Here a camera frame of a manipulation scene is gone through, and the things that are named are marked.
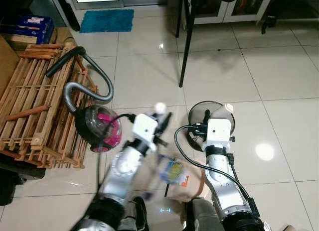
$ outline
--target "metal table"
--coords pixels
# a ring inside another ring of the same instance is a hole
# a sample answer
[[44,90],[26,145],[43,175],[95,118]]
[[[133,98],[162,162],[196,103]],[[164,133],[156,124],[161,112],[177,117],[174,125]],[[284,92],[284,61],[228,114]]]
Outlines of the metal table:
[[184,50],[184,58],[183,58],[183,64],[181,67],[181,75],[180,75],[180,81],[179,81],[179,87],[181,88],[183,86],[183,81],[184,81],[184,76],[185,76],[185,69],[186,69],[186,63],[187,63],[187,58],[188,58],[188,52],[189,52],[189,46],[190,46],[190,40],[191,40],[191,35],[193,32],[193,26],[194,26],[194,20],[195,20],[195,15],[197,13],[197,10],[200,7],[199,4],[200,0],[191,0],[191,11],[189,13],[189,8],[188,8],[188,0],[179,0],[179,5],[178,5],[178,21],[177,21],[177,29],[176,29],[176,38],[179,37],[179,27],[180,27],[180,21],[181,21],[181,13],[182,13],[182,6],[184,3],[185,7],[185,17],[186,17],[186,32],[187,32],[187,37],[186,37],[186,44],[185,44],[185,50]]

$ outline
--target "tile floor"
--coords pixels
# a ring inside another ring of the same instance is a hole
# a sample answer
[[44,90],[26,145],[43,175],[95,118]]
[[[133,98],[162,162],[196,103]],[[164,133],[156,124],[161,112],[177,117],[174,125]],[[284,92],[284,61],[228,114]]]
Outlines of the tile floor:
[[[76,15],[81,21],[84,11]],[[136,8],[135,15],[130,33],[73,32],[113,80],[115,95],[107,106],[118,113],[142,113],[151,112],[156,102],[167,103],[174,117],[163,136],[169,147],[160,152],[179,156],[172,136],[187,123],[192,105],[232,103],[235,166],[263,220],[273,231],[287,224],[319,231],[318,24],[283,21],[265,35],[250,22],[197,25],[179,88],[185,32],[175,39],[173,13],[164,7]],[[101,79],[92,75],[105,94]],[[123,140],[130,138],[131,126],[123,121]],[[189,156],[204,160],[180,139]],[[273,147],[271,160],[257,156],[261,143]],[[102,171],[120,149],[103,155]],[[164,184],[152,183],[154,160],[154,155],[147,157],[132,195],[154,191],[147,202],[152,231],[182,230],[181,205],[163,197]],[[84,170],[48,170],[44,179],[18,186],[13,203],[0,207],[0,231],[68,230],[95,191],[96,154],[88,150],[84,164]],[[168,208],[171,213],[160,212]]]

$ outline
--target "cardboard box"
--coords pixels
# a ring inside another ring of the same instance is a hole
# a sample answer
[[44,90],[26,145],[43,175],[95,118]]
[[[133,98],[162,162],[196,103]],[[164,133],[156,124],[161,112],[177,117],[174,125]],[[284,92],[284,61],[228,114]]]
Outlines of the cardboard box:
[[0,33],[14,50],[49,43],[53,30],[52,18],[35,15],[7,17],[0,26]]
[[2,94],[4,93],[5,88],[12,77],[18,61],[18,55],[0,35],[0,97],[2,97]]

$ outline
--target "blue box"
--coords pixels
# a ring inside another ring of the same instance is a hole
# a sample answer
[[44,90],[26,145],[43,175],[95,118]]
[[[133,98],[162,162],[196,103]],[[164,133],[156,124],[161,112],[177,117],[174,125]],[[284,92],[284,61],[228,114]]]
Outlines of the blue box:
[[28,44],[47,44],[54,30],[53,19],[25,15],[2,20],[0,33],[15,50],[24,50]]

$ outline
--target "cabinet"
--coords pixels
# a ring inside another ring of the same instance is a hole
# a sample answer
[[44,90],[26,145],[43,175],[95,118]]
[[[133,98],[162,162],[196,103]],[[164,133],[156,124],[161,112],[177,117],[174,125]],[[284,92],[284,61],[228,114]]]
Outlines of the cabinet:
[[259,21],[270,0],[235,0],[230,3],[222,0],[201,0],[201,2],[194,24]]

